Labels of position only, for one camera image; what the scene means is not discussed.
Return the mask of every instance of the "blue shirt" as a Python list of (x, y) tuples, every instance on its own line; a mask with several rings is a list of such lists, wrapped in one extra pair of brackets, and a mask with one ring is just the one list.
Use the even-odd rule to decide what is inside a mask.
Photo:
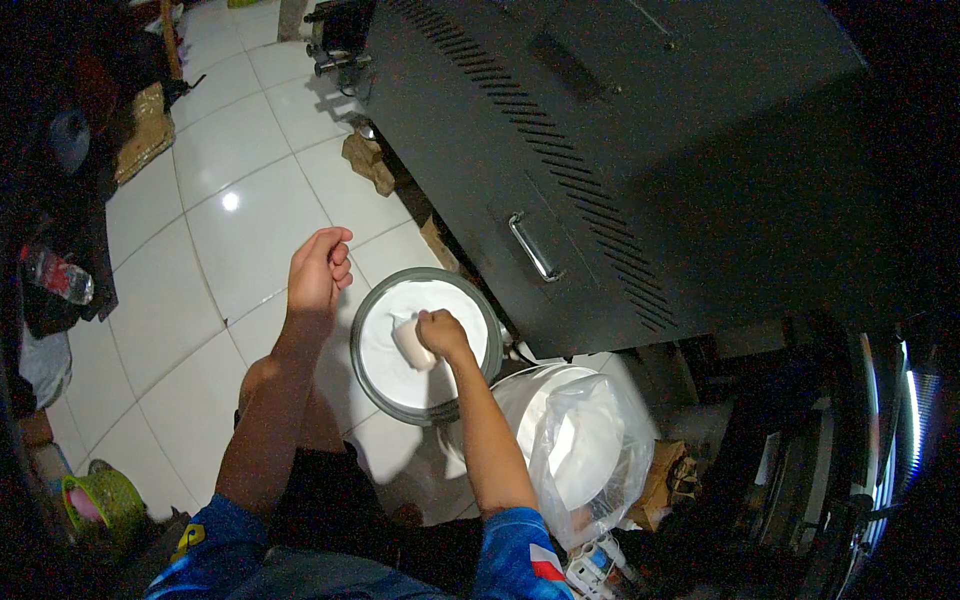
[[(221, 495), (190, 520), (149, 599), (452, 598), (380, 563), (329, 552), (267, 550), (255, 516)], [(543, 519), (511, 509), (484, 524), (473, 598), (572, 600)]]

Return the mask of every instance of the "water bottle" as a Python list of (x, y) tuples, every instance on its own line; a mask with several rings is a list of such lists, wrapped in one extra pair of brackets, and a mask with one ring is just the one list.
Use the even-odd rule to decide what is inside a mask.
[(24, 246), (20, 251), (20, 264), (25, 280), (46, 288), (51, 294), (80, 305), (93, 300), (93, 277), (48, 248)]

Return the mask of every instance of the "white cream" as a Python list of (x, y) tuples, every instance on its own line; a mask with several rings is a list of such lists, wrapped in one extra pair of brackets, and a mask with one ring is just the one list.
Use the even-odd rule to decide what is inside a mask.
[(487, 356), (487, 323), (476, 302), (445, 281), (401, 281), (371, 306), (360, 329), (360, 361), (374, 388), (391, 402), (408, 408), (432, 408), (456, 397), (453, 372), (441, 361), (417, 371), (394, 339), (395, 318), (415, 320), (421, 310), (450, 311), (467, 333), (478, 364)]

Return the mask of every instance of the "plastic bag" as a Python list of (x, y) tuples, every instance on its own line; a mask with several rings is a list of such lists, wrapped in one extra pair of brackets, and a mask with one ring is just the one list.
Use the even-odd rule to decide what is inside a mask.
[(640, 408), (610, 377), (590, 375), (555, 389), (530, 456), (550, 533), (569, 550), (613, 528), (640, 498), (653, 455)]

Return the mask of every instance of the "floor tile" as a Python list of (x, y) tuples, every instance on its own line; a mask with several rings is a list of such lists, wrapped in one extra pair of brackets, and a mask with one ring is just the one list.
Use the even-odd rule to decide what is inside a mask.
[(423, 428), (394, 419), (378, 412), (363, 421), (351, 436), (359, 443), (357, 450), (371, 479), (383, 486), (396, 479), (414, 458), (423, 443)]
[(63, 452), (63, 458), (71, 470), (76, 470), (86, 459), (86, 446), (80, 439), (80, 432), (77, 431), (77, 424), (74, 422), (73, 415), (70, 413), (70, 405), (67, 404), (66, 396), (61, 396), (53, 404), (46, 408), (47, 420), (50, 421), (50, 428), (54, 432), (54, 442)]
[(233, 26), (227, 0), (205, 0), (195, 3), (184, 12), (177, 29), (183, 36), (183, 42), (189, 44)]
[(189, 210), (289, 153), (262, 93), (217, 110), (177, 135), (174, 162), (183, 206)]
[(247, 366), (226, 331), (163, 377), (139, 402), (160, 447), (201, 506), (213, 495), (233, 435)]
[(353, 430), (363, 462), (387, 513), (414, 502), (423, 524), (457, 518), (474, 502), (467, 476), (446, 477), (436, 430), (408, 425), (378, 412)]
[(288, 41), (250, 50), (250, 62), (264, 89), (313, 73), (314, 61), (306, 56), (306, 43)]
[(170, 111), (177, 131), (260, 90), (247, 53), (221, 60), (205, 70), (206, 77), (190, 93), (178, 99)]
[(224, 328), (183, 217), (134, 252), (114, 281), (120, 305), (110, 323), (136, 397)]
[(413, 221), (393, 228), (353, 251), (353, 264), (359, 267), (371, 287), (397, 271), (411, 267), (442, 268)]
[[(343, 433), (377, 411), (376, 406), (360, 388), (353, 374), (349, 358), (349, 331), (360, 302), (370, 292), (370, 286), (360, 275), (340, 297), (337, 328), (314, 372), (317, 390), (330, 403)], [(283, 292), (257, 307), (229, 329), (241, 356), (248, 365), (270, 353), (283, 327), (287, 294)]]
[(86, 471), (89, 467), (90, 467), (90, 458), (87, 457), (87, 458), (84, 458), (84, 460), (80, 463), (80, 465), (77, 468), (71, 468), (70, 470), (73, 471), (74, 477), (83, 477), (84, 475), (86, 475)]
[(257, 17), (264, 16), (266, 14), (273, 14), (280, 12), (280, 0), (261, 0), (256, 4), (251, 4), (248, 7), (242, 7), (239, 9), (230, 9), (230, 18), (233, 19), (234, 23), (246, 23)]
[(469, 505), (469, 507), (460, 513), (460, 516), (457, 518), (480, 518), (480, 509), (477, 508), (477, 503)]
[(236, 323), (229, 332), (249, 367), (274, 349), (287, 310), (287, 291), (260, 304)]
[(168, 518), (171, 506), (190, 515), (200, 510), (160, 449), (139, 406), (131, 408), (107, 432), (90, 452), (90, 458), (105, 460), (126, 475), (155, 520)]
[(228, 324), (286, 287), (290, 257), (330, 227), (288, 156), (187, 212), (210, 292)]
[(353, 244), (359, 246), (408, 221), (410, 213), (396, 193), (384, 198), (372, 181), (353, 173), (349, 161), (340, 156), (343, 145), (343, 138), (337, 137), (297, 154), (297, 160), (330, 220), (352, 230)]
[(329, 78), (315, 75), (271, 87), (267, 100), (294, 152), (346, 133), (334, 119), (357, 109)]
[(217, 62), (240, 54), (244, 50), (240, 34), (234, 27), (225, 27), (192, 41), (185, 41), (183, 46), (186, 47), (183, 57), (183, 77), (188, 82), (195, 81), (206, 69)]
[(122, 265), (133, 251), (182, 212), (174, 153), (167, 150), (107, 202), (107, 240), (113, 268)]
[(276, 22), (279, 17), (279, 12), (271, 12), (237, 25), (243, 49), (252, 50), (276, 43)]
[(133, 390), (120, 363), (109, 322), (80, 320), (67, 335), (73, 353), (73, 378), (66, 401), (84, 445), (92, 448), (133, 406)]

